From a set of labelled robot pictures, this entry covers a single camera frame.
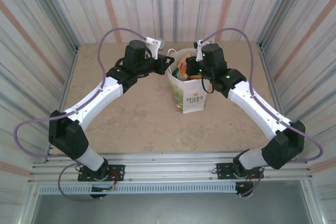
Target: gray floor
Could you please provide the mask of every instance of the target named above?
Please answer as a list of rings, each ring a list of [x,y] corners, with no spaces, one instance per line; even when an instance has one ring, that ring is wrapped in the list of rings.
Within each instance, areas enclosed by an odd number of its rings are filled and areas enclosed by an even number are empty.
[[[299,182],[261,182],[253,195],[109,195],[78,203],[63,196],[40,196],[35,224],[53,223],[311,223]]]

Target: white bracket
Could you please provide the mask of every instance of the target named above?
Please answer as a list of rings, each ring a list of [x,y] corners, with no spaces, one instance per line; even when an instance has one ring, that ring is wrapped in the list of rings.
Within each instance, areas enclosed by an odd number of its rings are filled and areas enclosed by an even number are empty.
[[[150,37],[146,37],[146,43],[149,44],[149,50],[152,53],[152,57],[154,60],[157,60],[158,53],[157,51],[162,50],[161,45],[163,45],[162,40],[160,39],[152,39]]]
[[[205,41],[202,43],[202,40],[198,40],[197,41],[197,56],[196,56],[196,61],[201,61],[203,60],[203,56],[202,56],[202,47],[205,45],[210,44],[209,41]]]

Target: red wire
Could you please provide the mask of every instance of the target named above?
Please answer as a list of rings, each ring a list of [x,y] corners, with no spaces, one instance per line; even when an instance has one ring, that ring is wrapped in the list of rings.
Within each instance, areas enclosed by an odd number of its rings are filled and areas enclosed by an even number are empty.
[[[110,170],[110,173],[114,173],[114,174],[115,174],[117,181],[116,181],[114,184],[116,184],[116,183],[119,181],[119,176],[118,176],[118,173],[117,173],[116,171],[114,171],[114,170]]]
[[[111,174],[109,174],[109,176],[110,176],[111,180],[113,181],[113,186],[115,186],[115,184],[116,184],[116,181],[114,180],[114,178],[112,177],[112,175],[111,175]]]
[[[248,175],[247,175],[247,179],[243,182],[243,184],[244,184],[246,181],[248,181]]]

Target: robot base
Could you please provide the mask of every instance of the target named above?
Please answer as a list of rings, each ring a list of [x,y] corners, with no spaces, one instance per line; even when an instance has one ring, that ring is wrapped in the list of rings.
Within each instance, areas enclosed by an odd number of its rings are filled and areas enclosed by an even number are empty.
[[[107,174],[103,179],[96,179],[95,173],[91,171],[89,168],[86,166],[82,166],[79,169],[79,174],[78,174],[78,181],[80,182],[102,182],[102,181],[123,181],[124,180],[124,175],[125,175],[125,166],[124,165],[108,165],[107,166]]]
[[[255,167],[251,170],[245,170],[243,174],[237,174],[233,163],[218,163],[216,164],[218,179],[256,179],[261,176],[261,167]]]

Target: black mounting plate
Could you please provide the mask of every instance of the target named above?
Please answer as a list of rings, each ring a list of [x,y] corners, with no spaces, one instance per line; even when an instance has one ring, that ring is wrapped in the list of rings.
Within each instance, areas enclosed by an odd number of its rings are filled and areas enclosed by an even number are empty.
[[[237,195],[241,195],[249,191],[250,189],[253,188],[253,183],[250,182],[236,182],[236,190],[237,190]],[[244,195],[243,197],[249,196],[253,191],[250,191],[248,194]]]
[[[218,163],[216,164],[218,179],[246,179],[248,175],[252,175],[252,179],[260,178],[261,167],[255,167],[251,170],[247,170],[247,174],[244,177],[238,177],[235,174],[233,163]]]
[[[84,174],[88,174],[86,171],[88,169],[86,166],[83,166],[79,169],[78,174],[78,181],[80,182],[101,182],[101,181],[112,181],[111,177],[109,175],[106,175],[106,177],[103,180],[97,180],[92,177],[86,177]],[[123,181],[124,175],[125,175],[125,166],[124,165],[108,165],[107,166],[108,171],[114,171],[118,174],[118,178],[116,178],[115,173],[111,173],[112,178],[114,181]]]

